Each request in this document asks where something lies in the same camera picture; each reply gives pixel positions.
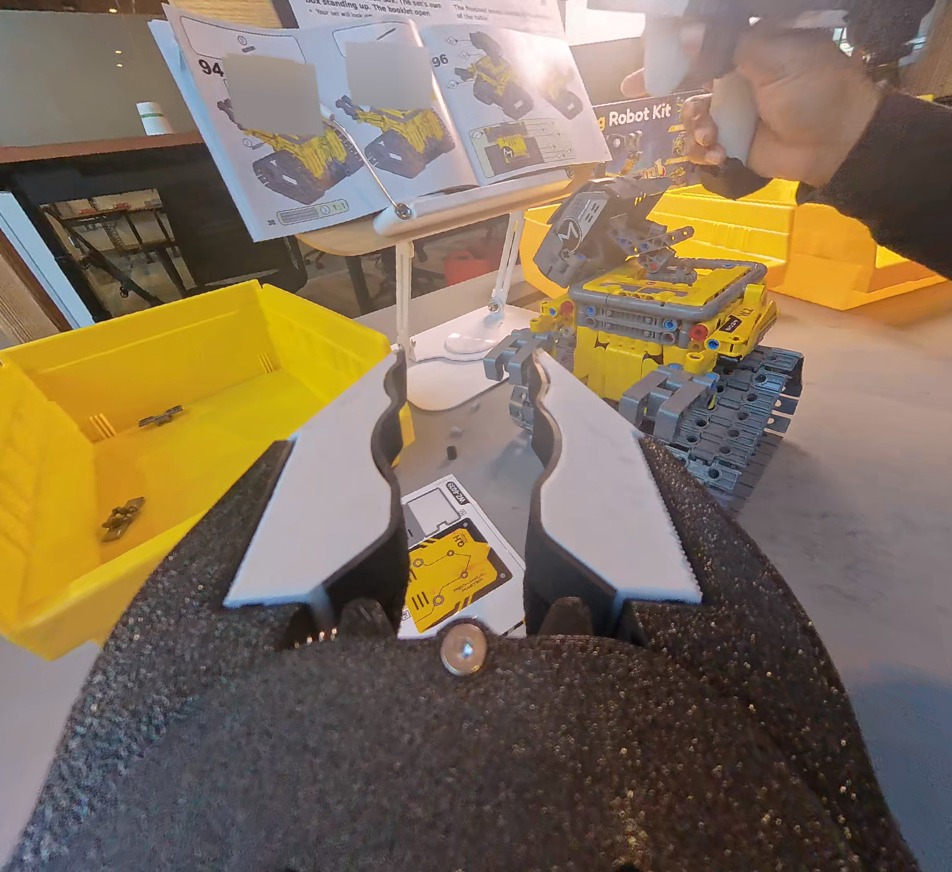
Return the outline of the white book stand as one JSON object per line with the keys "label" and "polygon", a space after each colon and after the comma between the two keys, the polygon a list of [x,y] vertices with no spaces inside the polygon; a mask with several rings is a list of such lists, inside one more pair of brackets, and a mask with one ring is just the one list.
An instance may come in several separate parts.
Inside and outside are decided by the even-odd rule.
{"label": "white book stand", "polygon": [[[529,313],[507,298],[516,269],[526,212],[564,199],[587,183],[593,164],[555,168],[478,188],[416,198],[375,216],[318,231],[298,233],[303,243],[348,259],[393,248],[396,263],[396,342],[408,359],[408,398],[425,411],[458,407],[496,385],[483,359],[501,341],[529,325]],[[491,295],[436,326],[411,331],[414,244],[439,233],[478,224],[506,213],[506,238]]]}

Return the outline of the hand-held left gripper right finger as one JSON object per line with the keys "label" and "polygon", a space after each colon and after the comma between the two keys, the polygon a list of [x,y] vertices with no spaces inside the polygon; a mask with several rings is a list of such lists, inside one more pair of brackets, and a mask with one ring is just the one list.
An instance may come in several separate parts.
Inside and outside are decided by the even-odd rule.
{"label": "hand-held left gripper right finger", "polygon": [[616,634],[629,602],[702,604],[642,434],[542,349],[523,379],[542,465],[525,542],[527,633],[540,633],[565,598],[588,610],[597,636]]}

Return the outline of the yellow brick toy robot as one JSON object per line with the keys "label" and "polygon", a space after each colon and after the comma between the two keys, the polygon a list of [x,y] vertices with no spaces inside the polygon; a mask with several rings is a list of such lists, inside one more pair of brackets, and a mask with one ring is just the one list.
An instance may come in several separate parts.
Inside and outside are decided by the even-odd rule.
{"label": "yellow brick toy robot", "polygon": [[483,370],[512,385],[509,414],[530,430],[523,366],[548,352],[739,512],[796,411],[803,355],[764,344],[778,315],[765,264],[676,252],[694,228],[650,220],[666,188],[602,177],[566,198],[533,255],[557,293],[484,356]]}

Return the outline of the person's right hand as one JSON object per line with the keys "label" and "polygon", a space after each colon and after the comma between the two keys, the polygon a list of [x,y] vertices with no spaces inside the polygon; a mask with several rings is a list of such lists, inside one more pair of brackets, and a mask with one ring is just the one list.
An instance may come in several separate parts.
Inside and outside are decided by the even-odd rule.
{"label": "person's right hand", "polygon": [[882,102],[862,64],[824,31],[760,20],[738,40],[734,63],[760,115],[745,164],[763,178],[826,185]]}

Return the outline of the open instruction booklet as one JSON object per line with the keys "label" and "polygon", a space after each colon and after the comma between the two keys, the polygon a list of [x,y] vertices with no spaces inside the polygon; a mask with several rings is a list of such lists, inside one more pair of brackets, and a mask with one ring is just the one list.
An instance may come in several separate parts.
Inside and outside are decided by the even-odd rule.
{"label": "open instruction booklet", "polygon": [[475,191],[607,161],[564,39],[358,18],[268,30],[165,6],[149,31],[253,240],[384,214],[436,220]]}

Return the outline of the blue robot kit box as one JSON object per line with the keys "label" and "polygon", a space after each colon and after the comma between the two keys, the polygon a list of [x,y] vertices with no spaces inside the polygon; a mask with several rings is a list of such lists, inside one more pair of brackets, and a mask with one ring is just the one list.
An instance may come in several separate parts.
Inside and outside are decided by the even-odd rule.
{"label": "blue robot kit box", "polygon": [[684,102],[702,92],[643,97],[594,107],[609,149],[605,176],[660,179],[669,188],[701,185],[700,167],[687,157]]}

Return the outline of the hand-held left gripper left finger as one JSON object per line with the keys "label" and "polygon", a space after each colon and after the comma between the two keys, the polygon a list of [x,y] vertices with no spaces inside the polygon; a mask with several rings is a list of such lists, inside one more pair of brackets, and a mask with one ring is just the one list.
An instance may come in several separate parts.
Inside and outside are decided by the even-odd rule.
{"label": "hand-held left gripper left finger", "polygon": [[304,606],[329,632],[349,605],[376,605],[398,633],[411,567],[394,472],[406,401],[398,349],[280,442],[225,608]]}

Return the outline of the red container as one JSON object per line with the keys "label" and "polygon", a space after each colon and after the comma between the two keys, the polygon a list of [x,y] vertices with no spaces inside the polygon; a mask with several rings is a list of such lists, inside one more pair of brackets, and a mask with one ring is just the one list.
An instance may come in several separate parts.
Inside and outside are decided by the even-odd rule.
{"label": "red container", "polygon": [[444,261],[444,274],[447,286],[458,285],[472,279],[498,271],[501,253],[475,254],[468,249],[449,253]]}

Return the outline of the printed sticker sheet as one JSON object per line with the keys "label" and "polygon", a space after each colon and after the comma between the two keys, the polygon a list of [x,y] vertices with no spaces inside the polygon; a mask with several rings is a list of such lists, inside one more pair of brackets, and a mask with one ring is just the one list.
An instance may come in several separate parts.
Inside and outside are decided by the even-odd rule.
{"label": "printed sticker sheet", "polygon": [[525,561],[453,475],[402,498],[410,580],[398,637],[434,636],[467,621],[505,637],[526,635]]}

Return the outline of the grey desk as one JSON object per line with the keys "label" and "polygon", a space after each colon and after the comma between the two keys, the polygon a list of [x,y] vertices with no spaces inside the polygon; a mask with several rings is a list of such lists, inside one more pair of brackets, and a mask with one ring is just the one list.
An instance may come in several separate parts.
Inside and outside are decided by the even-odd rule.
{"label": "grey desk", "polygon": [[[768,345],[803,353],[803,395],[739,521],[825,641],[922,870],[950,870],[950,284],[845,312],[777,300]],[[509,391],[414,407],[398,478],[406,494],[456,474],[522,551],[540,467]],[[97,654],[2,638],[2,866]]]}

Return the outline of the yellow plastic storage bin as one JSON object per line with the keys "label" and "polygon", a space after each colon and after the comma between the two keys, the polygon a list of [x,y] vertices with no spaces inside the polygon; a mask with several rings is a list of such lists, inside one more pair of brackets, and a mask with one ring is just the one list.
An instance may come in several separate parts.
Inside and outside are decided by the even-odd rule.
{"label": "yellow plastic storage bin", "polygon": [[732,226],[765,224],[778,231],[788,226],[798,207],[800,182],[773,179],[752,194],[739,199],[722,197],[703,184],[671,188],[658,202],[650,219],[656,223],[682,222],[698,228],[699,222]]}
{"label": "yellow plastic storage bin", "polygon": [[[103,644],[149,574],[270,445],[391,351],[255,281],[2,352],[2,636]],[[182,405],[166,426],[139,428]],[[117,542],[100,526],[144,496]]]}
{"label": "yellow plastic storage bin", "polygon": [[680,256],[749,260],[768,268],[767,286],[805,302],[848,310],[946,280],[934,271],[879,246],[861,222],[824,205],[798,204],[788,226],[660,223],[694,228]]}

